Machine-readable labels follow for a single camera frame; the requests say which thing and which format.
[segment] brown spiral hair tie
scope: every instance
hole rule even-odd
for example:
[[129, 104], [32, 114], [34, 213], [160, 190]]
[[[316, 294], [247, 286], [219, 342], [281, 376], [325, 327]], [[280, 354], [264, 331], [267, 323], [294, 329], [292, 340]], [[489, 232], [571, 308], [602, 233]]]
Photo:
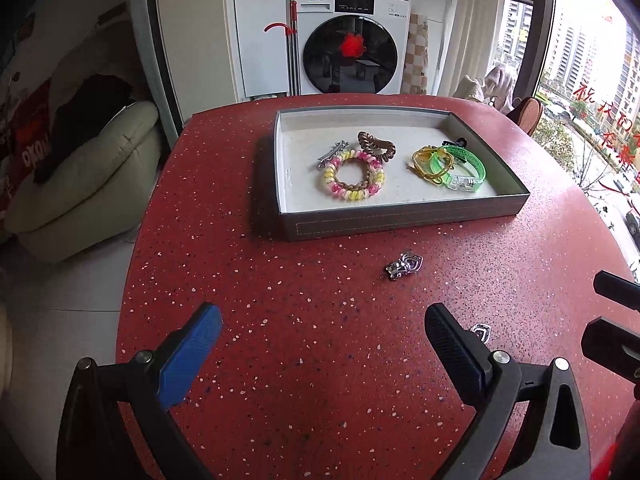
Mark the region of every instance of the brown spiral hair tie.
[[379, 162], [389, 162], [396, 154], [396, 147], [392, 142], [376, 139], [367, 132], [358, 133], [358, 142], [363, 152], [374, 156]]

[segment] white tile floor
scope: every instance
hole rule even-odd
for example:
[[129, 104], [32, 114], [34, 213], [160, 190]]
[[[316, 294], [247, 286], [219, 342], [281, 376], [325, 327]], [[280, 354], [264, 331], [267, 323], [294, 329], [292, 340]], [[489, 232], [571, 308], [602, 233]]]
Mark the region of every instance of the white tile floor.
[[0, 246], [0, 296], [13, 329], [13, 371], [0, 418], [42, 480], [54, 480], [58, 426], [78, 359], [114, 362], [134, 235], [112, 238], [55, 265], [17, 241]]

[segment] metal screw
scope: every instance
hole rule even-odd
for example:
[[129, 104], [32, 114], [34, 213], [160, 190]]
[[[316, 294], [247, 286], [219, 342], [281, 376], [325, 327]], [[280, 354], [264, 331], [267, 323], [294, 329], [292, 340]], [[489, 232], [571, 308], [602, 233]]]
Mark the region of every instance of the metal screw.
[[141, 350], [136, 354], [136, 362], [141, 365], [146, 365], [149, 361], [151, 361], [154, 356], [151, 350]]
[[494, 361], [505, 365], [509, 361], [511, 361], [511, 356], [507, 354], [507, 352], [503, 352], [502, 350], [497, 350], [494, 352]]
[[78, 368], [78, 370], [87, 370], [87, 368], [91, 366], [91, 361], [92, 359], [90, 357], [83, 357], [78, 361], [76, 368]]
[[568, 370], [569, 369], [569, 361], [567, 361], [565, 358], [563, 357], [557, 357], [554, 360], [555, 365], [560, 368], [561, 370]]

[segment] speckled red tabletop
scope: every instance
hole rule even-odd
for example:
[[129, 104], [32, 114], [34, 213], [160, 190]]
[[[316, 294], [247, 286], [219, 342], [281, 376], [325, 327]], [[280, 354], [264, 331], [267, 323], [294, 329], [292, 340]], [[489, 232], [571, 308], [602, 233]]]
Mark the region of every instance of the speckled red tabletop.
[[[455, 112], [531, 196], [517, 217], [281, 241], [260, 189], [273, 179], [275, 113], [333, 104]], [[421, 272], [389, 281], [383, 266], [407, 248], [424, 256]], [[569, 359], [593, 461], [621, 426], [632, 389], [582, 357], [582, 331], [598, 316], [640, 330], [638, 314], [593, 292], [601, 269], [631, 278], [569, 176], [492, 108], [356, 94], [238, 104], [193, 116], [164, 168], [129, 268], [117, 359], [155, 348], [210, 301], [222, 311], [222, 336], [172, 413], [215, 476], [427, 479], [474, 414], [424, 335], [425, 308], [441, 301], [462, 326], [490, 324], [491, 349], [523, 362]]]

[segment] washing machine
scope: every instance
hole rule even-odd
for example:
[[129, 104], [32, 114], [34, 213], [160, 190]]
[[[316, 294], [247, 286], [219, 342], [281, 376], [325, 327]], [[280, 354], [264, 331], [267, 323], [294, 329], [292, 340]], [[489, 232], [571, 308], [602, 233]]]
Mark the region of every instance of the washing machine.
[[295, 0], [302, 94], [398, 94], [409, 0]]

